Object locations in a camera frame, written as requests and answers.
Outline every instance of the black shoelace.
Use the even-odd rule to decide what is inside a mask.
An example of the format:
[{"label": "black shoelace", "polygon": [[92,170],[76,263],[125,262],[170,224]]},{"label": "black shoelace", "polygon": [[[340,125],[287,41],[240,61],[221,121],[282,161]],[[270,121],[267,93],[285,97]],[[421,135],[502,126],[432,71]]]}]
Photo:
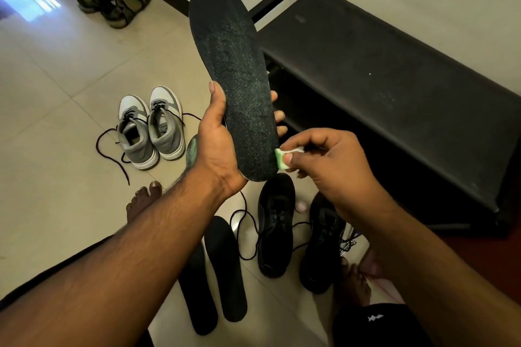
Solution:
[{"label": "black shoelace", "polygon": [[[164,105],[161,106],[159,104],[155,105],[154,106],[154,109],[158,109],[158,108],[163,108],[165,110],[165,107]],[[177,115],[175,115],[173,112],[171,112],[170,110],[165,110],[165,111],[168,111],[169,113],[171,113],[174,117],[176,117],[180,122],[181,124],[184,126],[185,123],[183,122],[182,119],[180,119]],[[140,118],[134,118],[134,115],[135,115],[135,112],[133,110],[128,110],[124,115],[123,115],[123,120],[130,120],[131,118],[134,119],[134,120],[139,120],[143,123],[145,123],[146,125],[148,125],[148,117],[147,117],[147,120],[142,120]],[[190,115],[194,118],[197,118],[199,121],[201,120],[199,117],[197,117],[196,115],[194,114],[191,114],[191,113],[183,113],[183,115]],[[118,164],[118,166],[121,168],[121,171],[123,172],[123,174],[125,175],[125,178],[127,179],[127,184],[130,185],[130,178],[129,178],[129,175],[127,173],[127,171],[125,170],[125,168],[123,167],[123,165],[121,165],[120,162],[118,162],[117,160],[115,160],[114,158],[108,156],[108,155],[105,155],[104,153],[101,152],[100,150],[100,140],[101,138],[106,135],[107,133],[109,133],[110,131],[112,130],[115,130],[117,131],[117,126],[115,128],[110,128],[110,129],[107,129],[106,131],[104,131],[99,137],[98,139],[96,140],[96,151],[98,152],[98,154],[100,154],[103,158],[107,158],[107,159],[110,159],[112,162],[115,162]],[[125,157],[125,153],[122,153],[121,154],[121,162],[122,163],[132,163],[130,162],[129,160],[124,160],[123,158]]]},{"label": "black shoelace", "polygon": [[[255,221],[255,218],[253,217],[252,213],[248,211],[248,203],[246,201],[246,197],[244,196],[244,193],[242,193],[242,191],[239,191],[240,194],[242,195],[242,199],[244,200],[244,210],[243,209],[239,209],[239,210],[235,210],[231,217],[230,217],[230,226],[233,222],[233,218],[235,217],[235,215],[237,213],[240,213],[240,212],[243,212],[243,215],[241,217],[241,219],[239,220],[239,223],[237,225],[237,236],[236,236],[236,239],[237,239],[237,245],[239,245],[239,230],[241,228],[241,224],[242,222],[244,221],[244,218],[246,218],[246,215],[249,215],[250,218],[252,219],[253,221],[253,226],[255,228],[255,232],[257,232],[257,235],[259,234],[259,230],[257,228],[257,222]],[[300,222],[297,222],[296,224],[293,224],[292,228],[294,228],[295,226],[297,225],[302,225],[302,224],[306,224],[306,225],[311,225],[310,222],[308,221],[300,221]],[[339,250],[344,253],[344,252],[348,252],[352,246],[354,246],[356,244],[356,241],[355,239],[357,237],[360,237],[361,236],[361,233],[358,233],[356,232],[355,230],[353,230],[353,232],[351,233],[351,236],[348,238],[348,239],[342,239],[340,238],[340,247],[339,247]],[[305,243],[301,244],[301,245],[298,245],[296,247],[293,248],[293,251],[295,250],[298,250],[300,247],[303,247],[305,245],[308,245],[309,244],[309,241],[306,241]],[[241,254],[241,250],[240,250],[240,247],[239,247],[239,257],[243,260],[243,261],[251,261],[253,258],[255,258],[257,256],[257,251],[258,251],[258,240],[257,242],[255,243],[255,252],[254,254],[250,257],[250,258],[244,258]]]}]

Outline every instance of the sponge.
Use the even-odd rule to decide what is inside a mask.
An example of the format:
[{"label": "sponge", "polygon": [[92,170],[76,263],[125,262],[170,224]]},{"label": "sponge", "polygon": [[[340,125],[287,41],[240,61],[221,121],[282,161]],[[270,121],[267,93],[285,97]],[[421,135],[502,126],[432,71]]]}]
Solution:
[{"label": "sponge", "polygon": [[290,168],[282,161],[283,155],[289,154],[290,152],[304,152],[304,147],[297,147],[289,151],[283,151],[280,148],[275,148],[275,156],[277,157],[277,166],[279,167],[279,170],[287,170]]}]

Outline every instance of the insole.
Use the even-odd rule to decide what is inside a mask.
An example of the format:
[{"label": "insole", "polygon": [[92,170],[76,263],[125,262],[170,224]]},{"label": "insole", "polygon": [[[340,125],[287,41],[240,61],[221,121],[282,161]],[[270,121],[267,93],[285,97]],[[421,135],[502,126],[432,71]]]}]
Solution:
[{"label": "insole", "polygon": [[226,94],[239,170],[251,181],[268,180],[278,172],[279,140],[253,21],[241,0],[190,0],[189,19],[199,55]]},{"label": "insole", "polygon": [[203,244],[199,243],[179,276],[179,285],[185,296],[192,326],[204,336],[217,326],[217,309],[208,287]]},{"label": "insole", "polygon": [[219,285],[223,314],[236,323],[248,310],[246,293],[242,283],[239,246],[231,226],[219,216],[214,216],[204,233],[206,252],[212,262]]}]

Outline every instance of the sneaker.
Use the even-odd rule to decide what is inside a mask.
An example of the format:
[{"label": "sneaker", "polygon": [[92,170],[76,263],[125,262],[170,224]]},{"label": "sneaker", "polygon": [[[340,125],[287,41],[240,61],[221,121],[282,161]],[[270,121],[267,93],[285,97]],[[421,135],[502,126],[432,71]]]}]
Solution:
[{"label": "sneaker", "polygon": [[148,134],[166,160],[175,160],[185,152],[183,111],[179,99],[167,87],[155,87],[150,95]]},{"label": "sneaker", "polygon": [[291,177],[278,173],[266,181],[258,202],[257,262],[263,275],[282,276],[293,253],[295,186]]},{"label": "sneaker", "polygon": [[148,107],[135,95],[127,95],[119,104],[117,127],[119,145],[129,161],[140,170],[147,170],[160,161],[159,153],[148,136]]},{"label": "sneaker", "polygon": [[320,192],[309,208],[311,238],[300,262],[300,281],[313,293],[323,293],[340,274],[340,239],[345,221]]}]

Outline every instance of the gray sneaker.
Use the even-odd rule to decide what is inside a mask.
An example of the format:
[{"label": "gray sneaker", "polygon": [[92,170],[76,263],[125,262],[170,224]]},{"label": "gray sneaker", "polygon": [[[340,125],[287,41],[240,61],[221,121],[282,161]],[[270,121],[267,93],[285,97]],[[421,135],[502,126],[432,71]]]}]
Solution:
[{"label": "gray sneaker", "polygon": [[159,153],[148,136],[148,107],[135,95],[127,95],[119,104],[119,145],[132,164],[147,170],[160,161]]},{"label": "gray sneaker", "polygon": [[166,160],[175,160],[185,152],[183,110],[179,99],[167,87],[155,87],[150,95],[148,134],[152,144]]}]

